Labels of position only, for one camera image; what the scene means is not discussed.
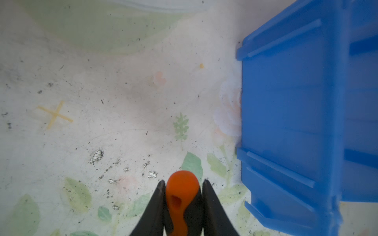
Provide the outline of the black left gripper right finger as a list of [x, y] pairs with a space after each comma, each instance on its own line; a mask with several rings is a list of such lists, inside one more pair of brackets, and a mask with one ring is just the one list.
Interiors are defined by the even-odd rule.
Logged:
[[204, 180], [202, 185], [202, 200], [205, 236], [239, 236], [208, 180]]

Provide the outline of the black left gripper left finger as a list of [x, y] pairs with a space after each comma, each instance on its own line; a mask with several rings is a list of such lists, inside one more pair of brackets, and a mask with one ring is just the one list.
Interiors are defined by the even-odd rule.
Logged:
[[158, 183], [149, 203], [130, 236], [163, 236], [165, 181]]

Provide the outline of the orange black screwdriver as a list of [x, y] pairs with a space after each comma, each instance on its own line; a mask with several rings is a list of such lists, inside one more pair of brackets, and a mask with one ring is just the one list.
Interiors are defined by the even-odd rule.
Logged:
[[164, 224], [168, 236], [200, 236], [204, 207], [197, 177], [178, 171], [168, 179], [165, 189]]

